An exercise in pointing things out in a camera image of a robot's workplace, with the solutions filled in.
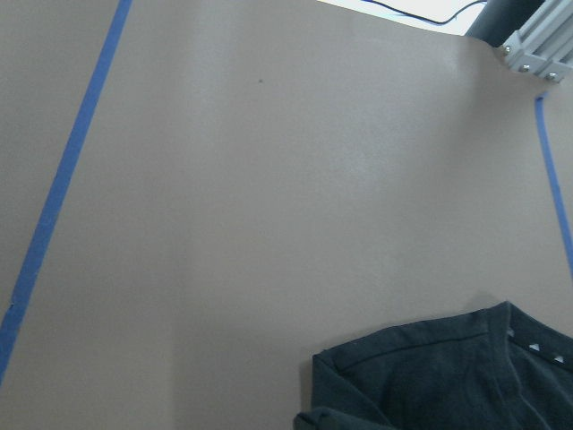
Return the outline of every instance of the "beige surface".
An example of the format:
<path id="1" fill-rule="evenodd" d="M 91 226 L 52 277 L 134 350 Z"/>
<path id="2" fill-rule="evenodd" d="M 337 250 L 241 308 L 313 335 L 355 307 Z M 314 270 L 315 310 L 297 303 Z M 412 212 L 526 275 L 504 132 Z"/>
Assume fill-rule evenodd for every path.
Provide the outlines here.
<path id="1" fill-rule="evenodd" d="M 115 8 L 20 3 L 0 6 L 3 304 Z M 311 354 L 383 326 L 509 299 L 573 334 L 533 111 L 551 88 L 573 213 L 572 82 L 312 0 L 134 2 L 0 428 L 287 429 Z"/>

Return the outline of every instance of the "dark gray fabric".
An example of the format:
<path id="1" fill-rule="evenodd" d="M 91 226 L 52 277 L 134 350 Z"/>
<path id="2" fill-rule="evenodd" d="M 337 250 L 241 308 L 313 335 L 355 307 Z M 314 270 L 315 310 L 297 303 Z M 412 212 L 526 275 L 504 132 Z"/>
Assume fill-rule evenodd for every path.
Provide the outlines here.
<path id="1" fill-rule="evenodd" d="M 314 356 L 295 430 L 570 430 L 573 339 L 509 302 Z"/>

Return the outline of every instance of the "wire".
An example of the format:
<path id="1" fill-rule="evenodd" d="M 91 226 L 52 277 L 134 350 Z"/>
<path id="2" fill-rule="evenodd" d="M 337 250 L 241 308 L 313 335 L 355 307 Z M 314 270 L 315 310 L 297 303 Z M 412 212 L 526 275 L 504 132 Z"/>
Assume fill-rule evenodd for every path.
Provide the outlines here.
<path id="1" fill-rule="evenodd" d="M 404 12 L 404 11 L 400 11 L 399 9 L 396 9 L 395 7 L 392 6 L 388 6 L 387 4 L 381 3 L 381 2 L 377 2 L 375 0 L 362 0 L 363 2 L 366 3 L 373 3 L 373 4 L 377 4 L 378 6 L 382 6 L 385 7 L 386 9 L 390 9 L 391 11 L 400 13 L 401 15 L 407 16 L 409 18 L 415 18 L 417 20 L 420 21 L 424 21 L 424 22 L 429 22 L 430 24 L 433 25 L 446 25 L 452 21 L 454 21 L 458 15 L 460 15 L 463 11 L 465 11 L 465 9 L 472 7 L 476 4 L 480 4 L 480 3 L 487 3 L 487 0 L 481 0 L 481 1 L 477 1 L 477 2 L 472 2 L 470 4 L 466 4 L 464 7 L 462 7 L 459 11 L 457 11 L 456 13 L 454 13 L 448 20 L 446 21 L 435 21 L 435 20 L 431 20 L 430 18 L 426 18 L 424 16 L 420 16 L 420 15 L 415 15 L 413 13 L 410 12 Z"/>

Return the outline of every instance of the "tape strip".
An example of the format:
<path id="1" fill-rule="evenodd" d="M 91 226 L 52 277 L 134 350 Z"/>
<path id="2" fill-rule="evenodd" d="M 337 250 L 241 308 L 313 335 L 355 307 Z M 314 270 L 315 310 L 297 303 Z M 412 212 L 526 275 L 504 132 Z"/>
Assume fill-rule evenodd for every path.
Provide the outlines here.
<path id="1" fill-rule="evenodd" d="M 44 261 L 58 214 L 62 209 L 65 195 L 72 180 L 73 171 L 80 157 L 81 148 L 90 128 L 91 119 L 96 110 L 99 95 L 106 81 L 131 4 L 132 0 L 119 0 L 106 40 L 99 53 L 98 62 L 91 75 L 90 83 L 70 132 L 56 176 L 50 187 L 38 225 L 16 280 L 10 306 L 2 320 L 2 326 L 0 326 L 0 385 L 4 379 L 10 355 L 30 302 L 32 290 Z"/>
<path id="2" fill-rule="evenodd" d="M 547 169 L 547 176 L 549 184 L 552 189 L 553 203 L 555 204 L 555 211 L 557 212 L 557 219 L 561 229 L 561 236 L 563 238 L 563 245 L 565 246 L 565 254 L 569 263 L 569 272 L 573 280 L 573 242 L 571 241 L 571 231 L 567 219 L 567 212 L 563 204 L 563 197 L 561 196 L 561 189 L 559 186 L 559 179 L 555 164 L 553 163 L 552 149 L 549 144 L 549 137 L 547 135 L 547 128 L 545 127 L 545 117 L 543 114 L 543 100 L 547 98 L 547 92 L 544 92 L 535 99 L 535 118 L 537 120 L 537 132 L 539 133 L 539 141 L 545 159 L 545 168 Z"/>

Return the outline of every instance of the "blue tape line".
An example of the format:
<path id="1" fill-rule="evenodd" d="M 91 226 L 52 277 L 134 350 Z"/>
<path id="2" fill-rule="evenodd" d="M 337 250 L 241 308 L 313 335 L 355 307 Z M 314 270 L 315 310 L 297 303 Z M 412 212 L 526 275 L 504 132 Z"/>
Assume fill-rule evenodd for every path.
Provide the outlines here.
<path id="1" fill-rule="evenodd" d="M 58 214 L 62 209 L 73 171 L 80 157 L 81 148 L 90 128 L 91 119 L 96 110 L 99 95 L 106 81 L 131 4 L 132 0 L 119 0 L 114 19 L 107 32 L 106 41 L 101 48 L 98 62 L 91 75 L 90 84 L 73 123 L 64 154 L 56 171 L 56 177 L 47 195 L 38 225 L 16 280 L 10 306 L 2 320 L 0 327 L 0 385 L 4 379 L 10 355 L 18 337 L 18 331 L 26 314 L 32 290 L 44 261 Z"/>
<path id="2" fill-rule="evenodd" d="M 549 177 L 549 184 L 552 189 L 553 202 L 557 212 L 557 218 L 561 228 L 561 236 L 563 237 L 563 245 L 565 246 L 565 254 L 569 263 L 569 272 L 573 279 L 573 241 L 571 241 L 571 231 L 569 230 L 569 223 L 567 221 L 567 212 L 563 204 L 563 197 L 561 197 L 561 189 L 559 186 L 559 179 L 553 163 L 552 149 L 549 144 L 549 137 L 545 127 L 545 117 L 543 114 L 543 100 L 547 97 L 547 92 L 544 92 L 535 99 L 535 118 L 537 120 L 537 132 L 539 133 L 539 141 L 545 158 L 545 168 L 547 169 L 547 176 Z"/>

